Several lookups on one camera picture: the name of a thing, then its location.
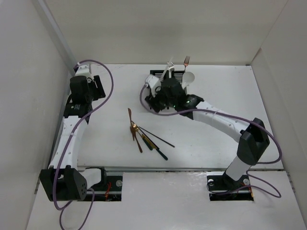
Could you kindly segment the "silver steel fork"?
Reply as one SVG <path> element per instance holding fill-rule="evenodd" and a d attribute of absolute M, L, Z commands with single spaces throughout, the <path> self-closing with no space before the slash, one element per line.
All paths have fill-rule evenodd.
<path fill-rule="evenodd" d="M 173 64 L 172 61 L 169 61 L 169 62 L 167 63 L 167 65 L 168 65 L 168 70 L 169 70 L 170 72 L 172 72 L 172 71 L 175 70 L 175 66 L 174 66 L 174 64 Z"/>

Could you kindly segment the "black chopstick long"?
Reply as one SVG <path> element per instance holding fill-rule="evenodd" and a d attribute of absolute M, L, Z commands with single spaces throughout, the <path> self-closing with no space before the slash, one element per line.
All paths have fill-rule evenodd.
<path fill-rule="evenodd" d="M 142 128 L 142 127 L 139 127 L 139 128 L 140 128 L 142 131 L 145 131 L 146 133 L 148 133 L 148 134 L 152 135 L 153 137 L 155 137 L 155 138 L 157 138 L 157 139 L 161 140 L 162 142 L 166 143 L 167 145 L 169 145 L 169 146 L 171 146 L 171 147 L 175 148 L 175 145 L 173 145 L 173 144 L 171 144 L 171 143 L 167 142 L 166 140 L 164 140 L 164 139 L 160 138 L 159 136 L 157 136 L 157 135 L 153 134 L 152 132 L 150 132 L 150 131 L 148 131 L 148 130 L 146 130 L 146 129 Z"/>

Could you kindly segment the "large white ceramic spoon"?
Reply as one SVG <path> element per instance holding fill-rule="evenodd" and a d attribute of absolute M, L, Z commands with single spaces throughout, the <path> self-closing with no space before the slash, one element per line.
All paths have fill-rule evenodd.
<path fill-rule="evenodd" d="M 182 76 L 182 88 L 186 88 L 195 80 L 195 75 L 192 72 L 186 71 Z"/>

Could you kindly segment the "copper rose-gold fork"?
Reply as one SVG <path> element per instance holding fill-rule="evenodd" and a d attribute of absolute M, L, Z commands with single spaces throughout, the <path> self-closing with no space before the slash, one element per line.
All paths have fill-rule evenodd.
<path fill-rule="evenodd" d="M 184 60 L 184 71 L 186 71 L 187 66 L 189 65 L 190 56 L 186 56 Z"/>

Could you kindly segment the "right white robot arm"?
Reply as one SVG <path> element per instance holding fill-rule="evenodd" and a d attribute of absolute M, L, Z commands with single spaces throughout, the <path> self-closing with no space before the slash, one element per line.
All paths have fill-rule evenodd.
<path fill-rule="evenodd" d="M 243 174 L 259 162 L 270 144 L 262 120 L 254 118 L 249 122 L 243 118 L 235 118 L 203 98 L 187 94 L 180 82 L 174 78 L 160 81 L 150 75 L 145 80 L 144 88 L 150 91 L 144 100 L 156 113 L 160 114 L 164 109 L 171 107 L 177 114 L 210 125 L 238 143 L 236 157 L 224 171 L 218 191 L 237 189 Z"/>

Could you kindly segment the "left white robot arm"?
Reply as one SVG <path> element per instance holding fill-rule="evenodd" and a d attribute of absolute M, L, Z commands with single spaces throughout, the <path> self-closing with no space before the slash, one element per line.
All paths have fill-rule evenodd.
<path fill-rule="evenodd" d="M 75 76 L 70 80 L 71 94 L 66 102 L 63 128 L 56 153 L 47 169 L 39 178 L 50 201 L 83 201 L 92 186 L 102 190 L 107 186 L 105 171 L 88 168 L 77 169 L 78 154 L 83 133 L 89 123 L 88 113 L 92 111 L 92 101 L 105 98 L 100 77 Z"/>

